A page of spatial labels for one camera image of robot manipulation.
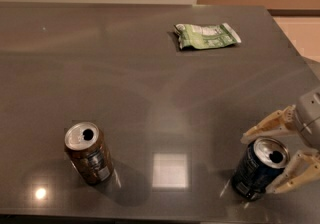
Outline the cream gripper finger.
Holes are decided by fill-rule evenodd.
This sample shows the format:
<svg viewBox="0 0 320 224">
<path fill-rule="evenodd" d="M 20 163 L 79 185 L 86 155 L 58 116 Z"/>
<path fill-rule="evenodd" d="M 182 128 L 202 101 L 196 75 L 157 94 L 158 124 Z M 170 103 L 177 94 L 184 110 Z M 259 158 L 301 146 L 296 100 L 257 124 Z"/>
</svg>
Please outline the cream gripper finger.
<svg viewBox="0 0 320 224">
<path fill-rule="evenodd" d="M 268 194 L 281 194 L 295 190 L 320 179 L 320 152 L 298 150 L 282 174 L 267 186 Z"/>
<path fill-rule="evenodd" d="M 295 113 L 295 105 L 288 106 L 283 110 L 276 110 L 247 130 L 243 134 L 241 142 L 250 144 L 259 137 L 280 137 L 295 133 L 297 131 Z"/>
</svg>

